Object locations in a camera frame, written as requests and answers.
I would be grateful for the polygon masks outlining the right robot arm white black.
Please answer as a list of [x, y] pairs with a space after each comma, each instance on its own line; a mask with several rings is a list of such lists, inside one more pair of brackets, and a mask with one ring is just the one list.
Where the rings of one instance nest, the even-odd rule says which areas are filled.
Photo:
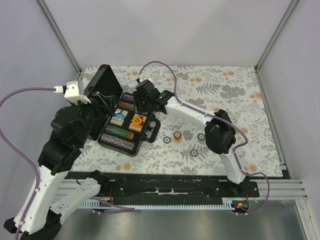
[[204, 130], [206, 146], [219, 155], [229, 184], [229, 191], [235, 197], [242, 196], [247, 191], [249, 181], [241, 167], [236, 154], [236, 131], [229, 115], [224, 110], [207, 111], [178, 99], [175, 93], [159, 90], [148, 79], [138, 78], [133, 92], [134, 105], [138, 112], [159, 112], [182, 118], [183, 120]]

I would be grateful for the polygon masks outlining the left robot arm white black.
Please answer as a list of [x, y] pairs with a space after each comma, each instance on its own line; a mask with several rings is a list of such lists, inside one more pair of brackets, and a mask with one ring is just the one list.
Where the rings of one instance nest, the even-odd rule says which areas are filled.
[[20, 212], [4, 223], [17, 240], [52, 240], [67, 218], [84, 202], [96, 195], [106, 196], [111, 178], [95, 170], [63, 199], [54, 196], [68, 175], [87, 139], [97, 139], [106, 121], [107, 107], [95, 97], [80, 95], [70, 106], [61, 108], [51, 122], [52, 133], [35, 165], [11, 142], [7, 144], [33, 168], [35, 180]]

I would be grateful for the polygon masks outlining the orange big blind button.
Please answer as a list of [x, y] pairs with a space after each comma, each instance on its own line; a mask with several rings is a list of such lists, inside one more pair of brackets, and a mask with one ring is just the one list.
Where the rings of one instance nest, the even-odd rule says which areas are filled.
[[143, 122], [143, 117], [138, 114], [135, 114], [131, 120], [132, 124], [135, 126], [139, 126]]

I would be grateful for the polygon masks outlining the green poker chip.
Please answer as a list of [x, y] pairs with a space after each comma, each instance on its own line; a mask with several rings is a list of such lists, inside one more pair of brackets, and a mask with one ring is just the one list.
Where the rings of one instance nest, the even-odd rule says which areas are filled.
[[199, 134], [197, 135], [197, 138], [198, 138], [199, 140], [203, 141], [203, 140], [205, 139], [205, 135], [204, 135], [203, 133], [199, 133]]

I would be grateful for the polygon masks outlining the red playing card deck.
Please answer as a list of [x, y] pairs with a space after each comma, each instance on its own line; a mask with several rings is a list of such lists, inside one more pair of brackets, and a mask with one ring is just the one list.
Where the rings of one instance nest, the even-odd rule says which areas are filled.
[[128, 129], [140, 133], [145, 125], [146, 120], [147, 116], [143, 114], [135, 114], [129, 124]]

